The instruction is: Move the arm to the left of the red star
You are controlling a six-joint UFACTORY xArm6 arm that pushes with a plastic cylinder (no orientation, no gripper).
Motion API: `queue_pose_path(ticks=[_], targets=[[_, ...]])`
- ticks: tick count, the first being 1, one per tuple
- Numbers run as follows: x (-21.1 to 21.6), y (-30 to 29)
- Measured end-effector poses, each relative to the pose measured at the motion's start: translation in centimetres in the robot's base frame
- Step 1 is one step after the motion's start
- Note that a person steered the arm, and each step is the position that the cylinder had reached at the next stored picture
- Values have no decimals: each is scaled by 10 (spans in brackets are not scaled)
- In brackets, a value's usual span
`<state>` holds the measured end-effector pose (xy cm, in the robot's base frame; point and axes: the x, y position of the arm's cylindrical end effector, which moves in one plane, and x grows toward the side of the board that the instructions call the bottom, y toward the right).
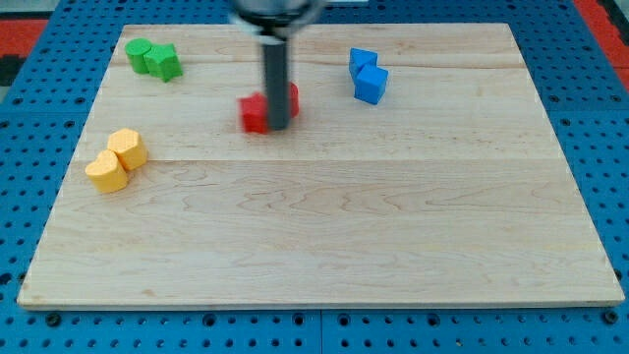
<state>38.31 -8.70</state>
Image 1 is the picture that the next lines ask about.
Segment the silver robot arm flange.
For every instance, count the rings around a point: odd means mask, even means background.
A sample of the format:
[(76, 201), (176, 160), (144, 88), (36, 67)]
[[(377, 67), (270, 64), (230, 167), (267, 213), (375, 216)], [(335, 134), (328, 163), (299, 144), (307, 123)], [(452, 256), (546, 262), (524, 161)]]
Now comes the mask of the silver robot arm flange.
[(245, 33), (279, 40), (314, 23), (325, 0), (231, 0), (230, 22)]

